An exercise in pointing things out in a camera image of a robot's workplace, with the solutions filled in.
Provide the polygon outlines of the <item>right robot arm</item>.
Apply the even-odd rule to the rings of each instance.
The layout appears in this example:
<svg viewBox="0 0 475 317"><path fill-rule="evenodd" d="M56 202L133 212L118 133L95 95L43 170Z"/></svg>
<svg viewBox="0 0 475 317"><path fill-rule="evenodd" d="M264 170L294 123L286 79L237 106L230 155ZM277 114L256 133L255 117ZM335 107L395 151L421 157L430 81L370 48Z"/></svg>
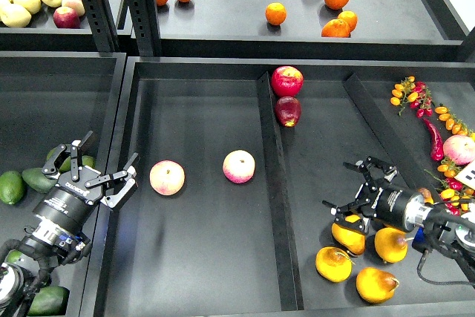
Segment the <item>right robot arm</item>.
<svg viewBox="0 0 475 317"><path fill-rule="evenodd" d="M345 163L347 169L363 175L355 198L343 206L324 200L334 223L367 235L375 221L408 233L417 229L413 248L422 256L416 268L420 279L434 285L474 285L474 214L452 214L445 203L426 203L422 193L393 182L398 169L392 163L367 157ZM436 250L454 260L464 281L432 281L422 275L427 256Z"/></svg>

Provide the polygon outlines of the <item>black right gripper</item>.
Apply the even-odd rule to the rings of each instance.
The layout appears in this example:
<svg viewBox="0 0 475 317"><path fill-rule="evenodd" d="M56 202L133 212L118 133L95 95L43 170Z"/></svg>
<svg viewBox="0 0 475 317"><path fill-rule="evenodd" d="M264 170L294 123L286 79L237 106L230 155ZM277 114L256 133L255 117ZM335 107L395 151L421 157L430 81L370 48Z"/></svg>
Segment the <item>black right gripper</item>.
<svg viewBox="0 0 475 317"><path fill-rule="evenodd" d="M368 216L387 226L403 232L411 232L416 226L423 227L425 219L425 200L418 191L403 189L391 183L398 174L395 165L379 158L368 156L356 163L344 162L344 167L363 175L365 184L356 195L356 201L343 206L337 206L327 200L322 204L330 210L333 222L338 226L360 235L368 235L369 219L363 216L363 208L373 209ZM381 178L373 173L379 170Z"/></svg>

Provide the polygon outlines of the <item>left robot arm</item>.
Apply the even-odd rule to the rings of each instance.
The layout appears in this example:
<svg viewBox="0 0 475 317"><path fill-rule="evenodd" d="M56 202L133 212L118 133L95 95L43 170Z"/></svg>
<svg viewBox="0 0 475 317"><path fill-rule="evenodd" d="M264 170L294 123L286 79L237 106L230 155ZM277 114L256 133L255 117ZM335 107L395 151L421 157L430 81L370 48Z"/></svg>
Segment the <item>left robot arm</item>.
<svg viewBox="0 0 475 317"><path fill-rule="evenodd" d="M81 140L55 147L39 175L50 187L33 210L37 225L27 228L21 240L1 245L2 316L27 316L57 267L90 254L92 242L83 227L95 208L103 204L116 211L137 190L138 153L114 173L103 174L84 164L82 155L93 134L89 131Z"/></svg>

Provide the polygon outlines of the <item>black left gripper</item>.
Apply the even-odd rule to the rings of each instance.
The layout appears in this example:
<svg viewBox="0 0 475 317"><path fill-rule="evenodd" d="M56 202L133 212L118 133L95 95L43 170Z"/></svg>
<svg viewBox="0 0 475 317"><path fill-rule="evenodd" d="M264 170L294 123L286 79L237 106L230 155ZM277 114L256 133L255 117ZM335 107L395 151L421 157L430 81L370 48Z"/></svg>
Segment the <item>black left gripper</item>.
<svg viewBox="0 0 475 317"><path fill-rule="evenodd" d="M59 179L33 213L41 221L48 220L72 235L82 231L95 205L102 203L111 210L119 210L138 188L134 165L140 156L136 152L122 170L113 174L102 175L89 166L82 167L82 155L94 140L95 133L88 131L81 140L59 144L42 167L45 177ZM60 175L60 168L68 158L71 169Z"/></svg>

